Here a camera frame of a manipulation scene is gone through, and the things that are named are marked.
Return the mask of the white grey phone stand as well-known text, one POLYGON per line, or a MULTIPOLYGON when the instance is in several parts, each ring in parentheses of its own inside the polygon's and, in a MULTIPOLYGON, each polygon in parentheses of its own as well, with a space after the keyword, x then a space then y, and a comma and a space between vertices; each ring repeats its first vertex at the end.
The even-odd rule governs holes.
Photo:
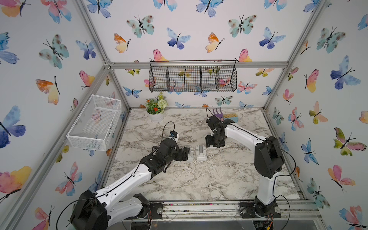
POLYGON ((195 152, 196 152, 196 160, 197 161, 206 161, 207 160, 206 146, 203 146, 203 145, 196 146, 195 152))

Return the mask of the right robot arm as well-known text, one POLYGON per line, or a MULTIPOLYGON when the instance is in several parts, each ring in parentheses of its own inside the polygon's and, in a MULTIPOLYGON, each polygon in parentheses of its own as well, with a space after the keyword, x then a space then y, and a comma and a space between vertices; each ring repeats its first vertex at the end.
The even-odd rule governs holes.
POLYGON ((268 206, 275 200, 274 185, 276 177, 284 165, 284 157, 278 140, 271 137, 259 136, 238 126, 231 119, 219 120, 215 115, 206 120, 212 134, 207 135, 207 148, 222 148, 226 139, 232 139, 244 145, 254 153, 254 166, 260 175, 259 189, 256 201, 268 206))

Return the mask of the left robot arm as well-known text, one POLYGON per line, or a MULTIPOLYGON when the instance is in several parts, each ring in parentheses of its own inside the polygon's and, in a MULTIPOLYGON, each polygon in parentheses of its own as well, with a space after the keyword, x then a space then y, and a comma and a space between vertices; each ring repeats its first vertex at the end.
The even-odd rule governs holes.
POLYGON ((133 194, 133 191, 166 172, 173 161, 187 161, 189 153, 190 148, 179 148, 175 139, 164 139, 119 180, 95 192, 85 191, 71 215, 72 226, 76 230, 107 230, 128 218, 147 218, 149 201, 142 194, 133 194))

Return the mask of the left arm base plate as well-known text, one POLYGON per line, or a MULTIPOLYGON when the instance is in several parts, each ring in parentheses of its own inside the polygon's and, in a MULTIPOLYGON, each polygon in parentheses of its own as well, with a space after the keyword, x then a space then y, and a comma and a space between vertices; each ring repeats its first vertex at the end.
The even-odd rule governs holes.
POLYGON ((142 194, 135 194, 133 197, 138 200, 139 205, 139 212, 133 218, 162 219, 163 203, 149 202, 142 194))

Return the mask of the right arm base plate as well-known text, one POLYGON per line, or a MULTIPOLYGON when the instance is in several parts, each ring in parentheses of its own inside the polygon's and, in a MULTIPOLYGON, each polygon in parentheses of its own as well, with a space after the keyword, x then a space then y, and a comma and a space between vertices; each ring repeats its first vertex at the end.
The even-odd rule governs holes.
POLYGON ((253 202, 241 202, 239 215, 243 219, 253 218, 281 218, 281 211, 276 199, 270 204, 263 204, 257 197, 253 202))

